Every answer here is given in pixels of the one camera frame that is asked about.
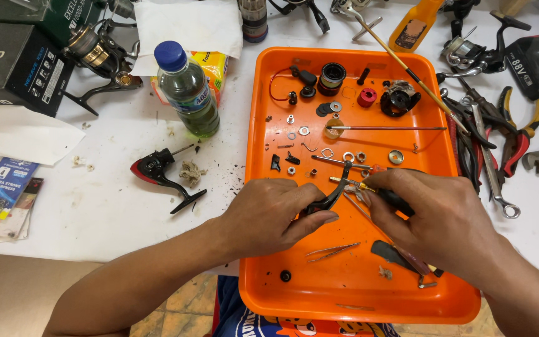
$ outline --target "white table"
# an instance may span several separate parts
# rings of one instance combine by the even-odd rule
[[[416,3],[375,0],[362,13],[369,22],[378,16],[385,18],[374,31],[387,41],[400,19]],[[42,166],[35,173],[35,176],[45,178],[45,183],[31,217],[29,238],[15,243],[0,243],[0,254],[106,262],[169,239],[220,215],[234,198],[232,188],[236,190],[243,185],[250,97],[258,54],[272,46],[382,51],[368,34],[357,43],[351,42],[350,38],[359,30],[359,24],[330,13],[328,0],[318,0],[317,4],[329,20],[331,30],[327,34],[321,35],[308,9],[298,8],[283,16],[268,3],[267,38],[259,44],[245,42],[241,59],[231,59],[221,98],[220,130],[200,144],[198,154],[187,150],[176,157],[177,163],[192,159],[201,168],[210,169],[199,185],[192,189],[193,192],[203,188],[208,190],[197,201],[193,211],[192,206],[188,206],[174,216],[170,215],[169,211],[179,203],[176,192],[139,180],[129,171],[134,161],[154,150],[166,147],[176,150],[197,141],[187,135],[171,108],[161,105],[156,96],[150,95],[153,90],[145,79],[143,87],[135,91],[93,97],[89,103],[100,113],[99,118],[70,100],[63,100],[57,118],[78,128],[83,122],[91,127],[85,130],[85,139],[69,156],[54,167]],[[496,9],[496,5],[496,2],[483,1],[465,19],[465,33],[479,24],[471,35],[472,42],[495,47],[499,22],[488,12]],[[532,30],[507,29],[507,43],[519,37],[539,34],[539,3],[537,5],[528,5],[517,17],[531,24]],[[416,51],[431,60],[437,71],[447,70],[439,53],[441,46],[450,38],[448,15],[438,15],[436,24]],[[508,70],[482,74],[467,81],[492,103],[498,100],[505,86],[516,88]],[[77,68],[68,88],[73,94],[82,94],[100,85],[98,83],[105,81],[88,70]],[[450,89],[450,96],[454,99],[458,100],[464,94],[456,80],[447,79],[443,86]],[[534,104],[516,89],[511,110],[514,121],[523,127],[533,115]],[[173,128],[173,136],[168,135],[168,127]],[[492,140],[499,145],[493,153],[500,158],[504,138],[496,133]],[[539,150],[539,128],[530,150]],[[73,155],[86,158],[87,164],[93,164],[95,170],[87,172],[85,167],[72,168]],[[173,167],[168,177],[183,181],[177,174],[178,169]],[[487,180],[485,173],[482,174],[484,180]],[[505,198],[517,204],[522,211],[515,220],[503,218],[498,205],[488,202],[487,187],[482,191],[482,202],[498,232],[509,238],[520,253],[539,268],[539,175],[533,170],[526,172],[519,165],[516,176],[504,185]],[[216,272],[235,275],[238,272],[237,262],[228,268],[220,266]]]

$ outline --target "washer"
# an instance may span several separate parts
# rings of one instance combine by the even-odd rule
[[[405,160],[405,157],[402,155],[401,151],[392,150],[388,154],[388,159],[392,161],[393,164],[400,164],[403,160]]]
[[[323,152],[323,151],[325,151],[325,150],[329,150],[330,153],[332,153],[332,154],[331,154],[330,156],[326,156],[326,154]],[[324,158],[332,158],[332,157],[334,157],[334,151],[332,151],[331,148],[325,148],[325,149],[321,150],[321,153],[322,153],[322,156],[323,156]]]
[[[357,152],[357,160],[360,161],[360,162],[364,162],[365,160],[367,159],[367,156],[365,155],[364,152]]]
[[[348,159],[346,158],[346,156],[350,156],[350,162],[351,163],[354,163],[355,162],[355,154],[353,154],[353,152],[345,152],[344,155],[342,155],[342,160],[343,161],[347,161]]]
[[[332,109],[332,111],[334,112],[340,112],[342,110],[342,104],[340,104],[340,102],[332,102],[330,103],[330,109]]]

